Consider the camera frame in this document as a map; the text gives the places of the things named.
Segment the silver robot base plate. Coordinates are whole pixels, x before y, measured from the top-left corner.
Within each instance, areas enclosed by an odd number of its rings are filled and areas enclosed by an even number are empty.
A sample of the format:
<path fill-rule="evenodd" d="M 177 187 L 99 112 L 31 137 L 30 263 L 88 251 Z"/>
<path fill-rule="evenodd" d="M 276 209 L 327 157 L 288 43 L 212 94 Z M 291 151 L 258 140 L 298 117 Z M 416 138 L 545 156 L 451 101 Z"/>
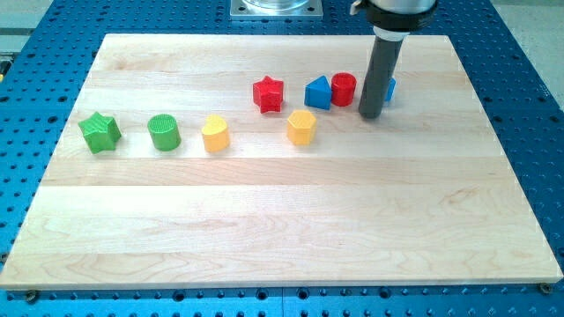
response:
<path fill-rule="evenodd" d="M 318 19 L 323 17 L 321 0 L 230 0 L 233 20 L 282 18 Z"/>

